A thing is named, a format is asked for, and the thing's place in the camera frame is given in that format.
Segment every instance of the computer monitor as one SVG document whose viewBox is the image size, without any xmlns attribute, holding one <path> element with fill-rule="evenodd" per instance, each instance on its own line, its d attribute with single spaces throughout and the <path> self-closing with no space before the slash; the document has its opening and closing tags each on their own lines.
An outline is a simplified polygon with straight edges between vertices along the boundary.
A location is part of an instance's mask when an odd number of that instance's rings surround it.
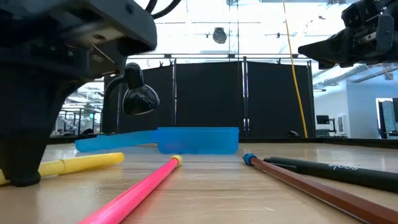
<svg viewBox="0 0 398 224">
<path fill-rule="evenodd" d="M 317 123 L 318 124 L 330 124 L 328 115 L 317 115 Z"/>
</svg>

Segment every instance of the pink marker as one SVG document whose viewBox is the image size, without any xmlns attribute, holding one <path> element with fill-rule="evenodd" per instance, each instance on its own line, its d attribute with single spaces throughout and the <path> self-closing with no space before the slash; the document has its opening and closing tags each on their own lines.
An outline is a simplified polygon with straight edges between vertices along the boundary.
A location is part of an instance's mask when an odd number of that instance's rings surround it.
<svg viewBox="0 0 398 224">
<path fill-rule="evenodd" d="M 172 156 L 161 168 L 108 202 L 80 224 L 120 223 L 181 163 L 182 156 Z"/>
</svg>

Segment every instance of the black cable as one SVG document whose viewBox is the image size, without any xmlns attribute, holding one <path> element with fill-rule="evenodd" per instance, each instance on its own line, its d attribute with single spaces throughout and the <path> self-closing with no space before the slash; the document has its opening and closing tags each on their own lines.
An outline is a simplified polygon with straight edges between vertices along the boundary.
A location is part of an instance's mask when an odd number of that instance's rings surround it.
<svg viewBox="0 0 398 224">
<path fill-rule="evenodd" d="M 149 0 L 147 7 L 145 8 L 145 11 L 151 13 L 157 4 L 157 0 Z"/>
<path fill-rule="evenodd" d="M 173 9 L 180 3 L 181 0 L 173 0 L 165 9 L 161 10 L 152 15 L 154 19 L 158 19 L 166 16 L 169 12 L 173 11 Z"/>
<path fill-rule="evenodd" d="M 115 79 L 113 79 L 109 84 L 108 84 L 108 86 L 106 87 L 106 89 L 105 89 L 105 92 L 104 92 L 104 100 L 103 100 L 103 111 L 104 110 L 106 110 L 107 112 L 109 111 L 109 100 L 110 100 L 110 98 L 111 98 L 111 93 L 112 93 L 112 90 L 116 87 L 116 86 L 118 86 L 120 83 L 122 83 L 123 82 L 123 76 L 122 75 L 120 75 L 120 76 L 118 76 L 118 77 L 116 77 Z M 101 116 L 101 131 L 102 132 L 106 132 L 106 131 L 108 131 L 108 130 L 104 130 L 103 129 L 103 125 L 104 125 L 104 113 L 102 114 L 102 116 Z"/>
</svg>

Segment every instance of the wooden table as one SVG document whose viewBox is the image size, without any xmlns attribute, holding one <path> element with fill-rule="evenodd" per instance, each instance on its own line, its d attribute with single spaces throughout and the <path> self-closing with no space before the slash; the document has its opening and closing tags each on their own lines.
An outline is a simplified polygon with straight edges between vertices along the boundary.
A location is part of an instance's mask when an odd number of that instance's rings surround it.
<svg viewBox="0 0 398 224">
<path fill-rule="evenodd" d="M 0 223 L 78 223 L 169 160 L 156 146 L 118 149 L 125 161 L 104 169 L 0 188 Z M 398 150 L 328 144 L 240 144 L 236 155 L 184 155 L 125 223 L 357 223 L 351 217 L 243 164 L 244 153 L 398 172 Z M 44 161 L 83 156 L 73 144 L 49 146 Z M 398 210 L 398 194 L 318 179 Z"/>
</svg>

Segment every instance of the brown pencil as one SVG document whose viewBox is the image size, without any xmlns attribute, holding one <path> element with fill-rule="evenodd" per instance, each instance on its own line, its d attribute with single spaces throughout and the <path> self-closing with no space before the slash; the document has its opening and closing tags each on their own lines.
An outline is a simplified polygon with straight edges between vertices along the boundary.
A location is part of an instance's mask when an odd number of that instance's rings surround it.
<svg viewBox="0 0 398 224">
<path fill-rule="evenodd" d="M 367 223 L 398 223 L 398 212 L 363 198 L 330 187 L 295 172 L 258 159 L 254 154 L 243 156 L 244 162 L 283 182 L 292 185 L 330 205 Z"/>
</svg>

